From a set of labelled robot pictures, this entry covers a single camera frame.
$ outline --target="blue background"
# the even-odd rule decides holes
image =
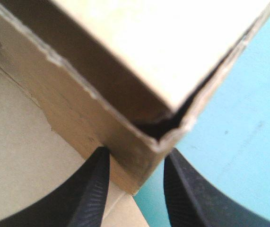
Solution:
[[[212,184],[270,220],[270,19],[177,148]],[[151,227],[169,227],[163,163],[135,200]]]

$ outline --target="peeled cardboard edge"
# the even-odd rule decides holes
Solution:
[[[0,69],[0,219],[50,193],[83,162],[52,131],[42,110]],[[132,219],[148,226],[134,199],[110,182],[102,227],[131,227]]]
[[[37,99],[52,128],[84,158],[88,132],[91,141],[108,146],[113,155],[112,180],[135,194],[173,145],[191,129],[211,94],[222,82],[232,63],[270,14],[270,5],[254,26],[217,67],[209,81],[197,92],[180,127],[158,142],[134,127],[50,46],[0,5],[0,43],[16,72],[0,62],[14,80]]]
[[[250,28],[238,40],[234,47],[226,54],[220,63],[212,69],[209,76],[204,79],[200,86],[193,92],[194,96],[189,108],[186,109],[184,116],[181,119],[180,126],[167,132],[160,140],[160,146],[165,146],[170,141],[175,141],[176,138],[181,138],[185,133],[189,132],[197,121],[199,114],[215,93],[216,89],[224,81],[234,63],[244,51],[248,43],[253,39],[256,33],[260,30],[263,24],[270,17],[270,3],[266,9],[253,22]]]

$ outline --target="black object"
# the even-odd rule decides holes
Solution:
[[[164,191],[172,227],[270,227],[212,186],[177,149],[165,159]]]
[[[109,150],[99,147],[65,183],[0,227],[100,227],[109,184]]]

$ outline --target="cardboard surface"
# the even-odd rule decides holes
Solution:
[[[47,195],[83,162],[52,131],[36,103],[0,69],[0,219]],[[131,227],[134,219],[137,226],[147,226],[133,198],[110,182],[102,227]]]
[[[174,126],[158,140],[125,118],[68,59],[1,4],[0,67],[41,107],[52,129],[84,158],[98,144],[107,146],[114,157],[111,179],[135,194],[172,146],[191,129],[212,93],[269,15],[270,5],[187,100]]]
[[[270,0],[53,0],[175,113]]]

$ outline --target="cardboard box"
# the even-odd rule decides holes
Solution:
[[[0,69],[0,219],[46,196],[83,162]],[[102,227],[112,226],[148,225],[133,197],[110,182]]]
[[[270,15],[225,2],[0,0],[0,68],[84,158],[110,148],[135,194]]]

